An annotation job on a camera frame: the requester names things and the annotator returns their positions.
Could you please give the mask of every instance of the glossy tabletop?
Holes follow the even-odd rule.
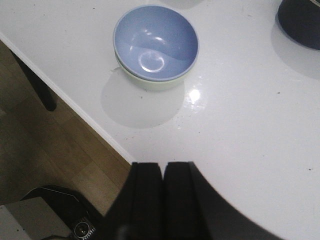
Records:
[[[320,51],[279,28],[280,0],[0,0],[0,39],[128,162],[193,161],[235,208],[288,240],[320,236]],[[164,91],[119,68],[113,30],[157,4],[198,58]]]

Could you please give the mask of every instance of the bowl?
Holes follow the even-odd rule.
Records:
[[[292,39],[320,50],[320,0],[282,0],[277,17]]]
[[[191,24],[178,12],[143,5],[125,13],[113,32],[119,65],[136,79],[177,82],[195,64],[199,41]]]

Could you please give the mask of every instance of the blue bowl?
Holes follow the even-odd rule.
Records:
[[[147,81],[166,82],[187,73],[199,50],[197,34],[179,13],[144,5],[124,14],[113,32],[120,65]]]

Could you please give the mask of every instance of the laminate flooring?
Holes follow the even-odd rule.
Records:
[[[57,185],[82,193],[102,214],[130,164],[59,97],[47,111],[0,42],[0,205]]]

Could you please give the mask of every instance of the white table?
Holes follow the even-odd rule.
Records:
[[[318,240],[320,51],[281,32],[280,2],[0,0],[0,39],[128,162],[194,161],[254,222]],[[143,4],[197,31],[197,62],[176,88],[136,87],[115,59],[117,20]]]

